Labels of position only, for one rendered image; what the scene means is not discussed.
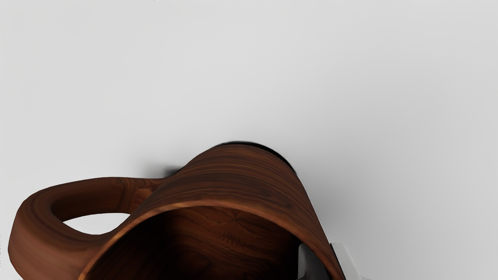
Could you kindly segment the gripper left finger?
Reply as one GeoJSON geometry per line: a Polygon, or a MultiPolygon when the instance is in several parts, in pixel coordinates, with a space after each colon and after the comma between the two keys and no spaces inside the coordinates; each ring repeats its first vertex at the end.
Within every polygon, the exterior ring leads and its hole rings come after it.
{"type": "Polygon", "coordinates": [[[326,280],[324,264],[304,243],[298,248],[297,280],[326,280]]]}

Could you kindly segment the brown wooden mug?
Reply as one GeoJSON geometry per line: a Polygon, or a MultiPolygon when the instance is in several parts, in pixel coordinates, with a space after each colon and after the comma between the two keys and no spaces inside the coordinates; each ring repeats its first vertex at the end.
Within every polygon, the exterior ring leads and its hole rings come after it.
{"type": "Polygon", "coordinates": [[[301,280],[302,246],[326,280],[346,280],[288,161],[230,142],[161,179],[93,178],[30,195],[8,254],[23,280],[301,280]]]}

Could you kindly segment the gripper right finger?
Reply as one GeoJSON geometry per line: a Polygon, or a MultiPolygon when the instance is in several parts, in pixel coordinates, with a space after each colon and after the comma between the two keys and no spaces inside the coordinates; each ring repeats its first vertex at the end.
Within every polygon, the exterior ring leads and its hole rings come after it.
{"type": "Polygon", "coordinates": [[[330,246],[338,259],[346,280],[372,280],[361,275],[350,251],[343,243],[331,243],[330,246]]]}

